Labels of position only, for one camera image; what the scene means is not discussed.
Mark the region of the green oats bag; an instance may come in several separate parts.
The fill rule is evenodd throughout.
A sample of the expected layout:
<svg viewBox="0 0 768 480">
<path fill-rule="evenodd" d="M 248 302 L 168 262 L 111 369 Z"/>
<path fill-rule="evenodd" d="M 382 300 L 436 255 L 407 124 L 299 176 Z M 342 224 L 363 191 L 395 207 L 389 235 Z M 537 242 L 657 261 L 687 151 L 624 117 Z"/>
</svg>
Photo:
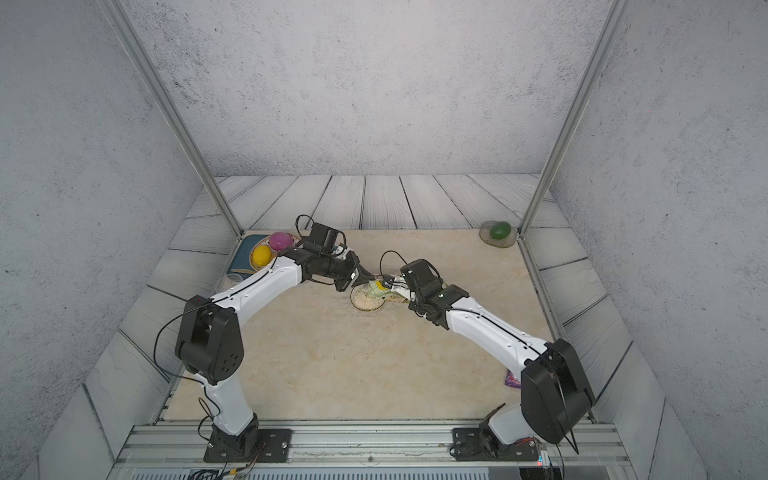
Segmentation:
<svg viewBox="0 0 768 480">
<path fill-rule="evenodd" d="M 403 299 L 402 297 L 400 297 L 400 296 L 398 296 L 398 295 L 395 295 L 395 294 L 392 294 L 392 293 L 389 291 L 389 288 L 388 288 L 388 287 L 386 287 L 386 286 L 383 284 L 383 282 L 384 282 L 384 281 L 386 281 L 386 280 L 388 280 L 388 279 L 390 279 L 390 278 L 389 278 L 389 277 L 387 277 L 387 278 L 384 278 L 384 277 L 382 277 L 382 278 L 380 278 L 380 279 L 377 279 L 377 280 L 374 280 L 374 281 L 371 281 L 371 282 L 377 282 L 377 283 L 378 283 L 378 285 L 379 285 L 381 288 L 383 288 L 383 289 L 385 289 L 385 290 L 387 291 L 387 294 L 386 294 L 386 297 L 385 297 L 385 301 L 393 301 L 393 302 L 400 302 L 400 303 L 403 303 L 403 302 L 409 302 L 410 300 L 409 300 L 409 301 L 406 301 L 406 300 L 405 300 L 405 299 Z"/>
</svg>

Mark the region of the white patterned breakfast bowl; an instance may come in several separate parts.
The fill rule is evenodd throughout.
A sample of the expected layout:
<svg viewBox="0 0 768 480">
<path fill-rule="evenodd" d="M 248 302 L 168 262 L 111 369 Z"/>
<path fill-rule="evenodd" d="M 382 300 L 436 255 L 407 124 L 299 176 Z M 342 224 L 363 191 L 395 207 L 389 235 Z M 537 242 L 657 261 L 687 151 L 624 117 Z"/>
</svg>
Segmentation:
<svg viewBox="0 0 768 480">
<path fill-rule="evenodd" d="M 384 305 L 386 294 L 387 291 L 377 282 L 369 282 L 354 287 L 350 292 L 350 301 L 357 310 L 373 312 Z"/>
</svg>

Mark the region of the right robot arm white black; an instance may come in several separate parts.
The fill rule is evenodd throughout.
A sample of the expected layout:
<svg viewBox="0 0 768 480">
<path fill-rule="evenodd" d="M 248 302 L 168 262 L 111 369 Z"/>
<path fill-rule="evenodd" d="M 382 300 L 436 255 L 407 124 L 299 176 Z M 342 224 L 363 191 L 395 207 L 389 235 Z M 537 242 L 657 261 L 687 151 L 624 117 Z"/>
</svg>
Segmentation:
<svg viewBox="0 0 768 480">
<path fill-rule="evenodd" d="M 425 259 L 401 268 L 409 309 L 459 334 L 506 367 L 520 384 L 520 402 L 502 405 L 480 424 L 484 448 L 493 456 L 528 439 L 579 446 L 575 425 L 595 404 L 595 396 L 575 348 L 560 338 L 532 336 L 502 320 L 456 285 L 447 285 Z"/>
</svg>

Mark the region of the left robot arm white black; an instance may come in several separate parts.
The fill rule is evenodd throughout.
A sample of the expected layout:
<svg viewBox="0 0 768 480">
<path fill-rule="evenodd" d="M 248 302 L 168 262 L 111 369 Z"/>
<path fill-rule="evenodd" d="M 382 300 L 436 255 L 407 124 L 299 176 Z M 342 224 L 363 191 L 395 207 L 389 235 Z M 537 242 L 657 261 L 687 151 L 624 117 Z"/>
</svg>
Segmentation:
<svg viewBox="0 0 768 480">
<path fill-rule="evenodd" d="M 374 275 L 347 246 L 343 232 L 315 223 L 307 235 L 278 251 L 267 266 L 210 298 L 190 298 L 176 317 L 180 325 L 175 356 L 186 371 L 180 378 L 200 384 L 211 403 L 210 444 L 244 442 L 257 435 L 258 419 L 240 383 L 243 326 L 283 293 L 319 278 L 323 285 L 344 292 L 372 281 Z"/>
</svg>

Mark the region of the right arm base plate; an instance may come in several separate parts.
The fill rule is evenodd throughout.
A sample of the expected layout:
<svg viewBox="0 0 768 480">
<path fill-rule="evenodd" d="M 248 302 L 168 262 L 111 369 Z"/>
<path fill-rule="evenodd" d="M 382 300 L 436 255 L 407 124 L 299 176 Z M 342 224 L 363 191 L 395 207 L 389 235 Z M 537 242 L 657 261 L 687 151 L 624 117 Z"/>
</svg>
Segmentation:
<svg viewBox="0 0 768 480">
<path fill-rule="evenodd" d="M 488 427 L 454 428 L 449 455 L 459 462 L 538 462 L 540 449 L 533 437 L 510 444 L 499 440 Z"/>
</svg>

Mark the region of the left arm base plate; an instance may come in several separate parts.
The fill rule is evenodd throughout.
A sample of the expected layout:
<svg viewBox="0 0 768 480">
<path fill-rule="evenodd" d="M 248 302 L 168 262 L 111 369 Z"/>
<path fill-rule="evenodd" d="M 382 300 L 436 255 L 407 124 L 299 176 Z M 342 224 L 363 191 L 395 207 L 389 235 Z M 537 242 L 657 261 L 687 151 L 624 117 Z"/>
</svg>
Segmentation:
<svg viewBox="0 0 768 480">
<path fill-rule="evenodd" d="M 285 463 L 291 429 L 249 428 L 233 436 L 215 427 L 203 455 L 205 463 Z"/>
</svg>

